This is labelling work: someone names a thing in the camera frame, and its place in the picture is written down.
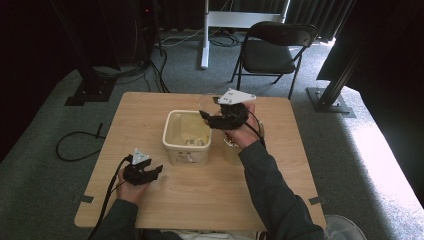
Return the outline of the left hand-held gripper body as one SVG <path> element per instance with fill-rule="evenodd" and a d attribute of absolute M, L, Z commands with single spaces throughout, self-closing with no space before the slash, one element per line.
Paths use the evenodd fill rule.
<path fill-rule="evenodd" d="M 124 168 L 123 178 L 132 185 L 143 185 L 157 180 L 158 177 L 151 176 L 151 170 L 146 171 L 146 167 L 141 166 L 141 162 L 147 159 L 151 159 L 149 155 L 135 149 L 130 163 Z"/>

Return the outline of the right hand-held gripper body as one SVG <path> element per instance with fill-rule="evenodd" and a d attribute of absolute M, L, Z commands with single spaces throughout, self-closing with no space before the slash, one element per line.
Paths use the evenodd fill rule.
<path fill-rule="evenodd" d="M 221 123 L 221 130 L 235 130 L 241 127 L 248 119 L 248 111 L 244 102 L 256 99 L 254 94 L 229 89 L 222 96 L 214 97 L 215 104 L 220 106 L 220 115 L 211 117 Z"/>

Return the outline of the cream plastic bin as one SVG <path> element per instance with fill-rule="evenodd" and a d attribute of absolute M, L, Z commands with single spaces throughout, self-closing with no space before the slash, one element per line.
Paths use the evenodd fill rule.
<path fill-rule="evenodd" d="M 174 166 L 204 167 L 209 158 L 212 129 L 198 111 L 173 110 L 168 113 L 162 143 Z"/>

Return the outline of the person's left hand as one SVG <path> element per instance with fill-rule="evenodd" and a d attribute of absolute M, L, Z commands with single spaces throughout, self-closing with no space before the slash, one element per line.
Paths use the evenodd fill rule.
<path fill-rule="evenodd" d="M 120 178 L 117 187 L 117 198 L 134 204 L 139 204 L 148 187 L 148 184 L 132 185 L 123 178 Z"/>

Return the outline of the person's right hand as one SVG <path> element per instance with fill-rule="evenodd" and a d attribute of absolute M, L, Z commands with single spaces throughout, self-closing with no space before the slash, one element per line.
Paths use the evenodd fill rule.
<path fill-rule="evenodd" d="M 255 142 L 261 142 L 261 137 L 259 135 L 260 128 L 254 116 L 255 105 L 253 103 L 245 103 L 245 106 L 249 111 L 249 118 L 246 124 L 236 130 L 224 131 L 224 133 L 241 149 L 245 149 Z"/>

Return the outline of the black folding chair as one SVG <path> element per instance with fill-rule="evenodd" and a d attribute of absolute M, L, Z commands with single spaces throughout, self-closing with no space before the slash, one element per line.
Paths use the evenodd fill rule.
<path fill-rule="evenodd" d="M 286 24 L 272 21 L 252 25 L 242 42 L 232 73 L 240 89 L 243 76 L 276 76 L 276 84 L 284 75 L 292 74 L 288 93 L 291 98 L 304 51 L 317 37 L 312 24 Z"/>

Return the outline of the black metal stand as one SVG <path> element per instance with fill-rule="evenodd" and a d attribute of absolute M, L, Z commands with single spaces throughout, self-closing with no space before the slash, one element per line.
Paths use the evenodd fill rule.
<path fill-rule="evenodd" d="M 356 115 L 351 107 L 348 107 L 341 96 L 341 91 L 355 70 L 361 47 L 352 54 L 341 76 L 329 83 L 326 88 L 308 87 L 306 92 L 316 112 L 340 114 L 344 118 L 355 118 Z"/>
<path fill-rule="evenodd" d="M 49 0 L 65 33 L 65 45 L 82 80 L 66 106 L 83 106 L 87 102 L 108 102 L 113 92 L 116 78 L 100 76 L 93 69 L 83 50 L 80 37 L 61 0 Z"/>

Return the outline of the dark curtain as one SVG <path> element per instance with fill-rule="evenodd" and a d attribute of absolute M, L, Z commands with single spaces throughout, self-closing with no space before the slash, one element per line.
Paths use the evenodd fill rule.
<path fill-rule="evenodd" d="M 290 0 L 286 22 L 311 24 L 322 40 L 337 37 L 356 0 Z"/>

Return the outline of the white desk frame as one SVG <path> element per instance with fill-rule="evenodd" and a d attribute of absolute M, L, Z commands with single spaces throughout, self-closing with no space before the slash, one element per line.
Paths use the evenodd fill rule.
<path fill-rule="evenodd" d="M 227 11 L 211 11 L 209 9 L 209 1 L 204 0 L 204 36 L 203 48 L 201 55 L 200 67 L 207 69 L 209 66 L 209 28 L 210 27 L 224 27 L 224 28 L 242 28 L 247 29 L 255 23 L 261 21 L 273 21 L 284 23 L 287 18 L 287 12 L 291 0 L 285 0 L 282 10 L 277 13 L 253 13 L 253 12 L 227 12 Z"/>

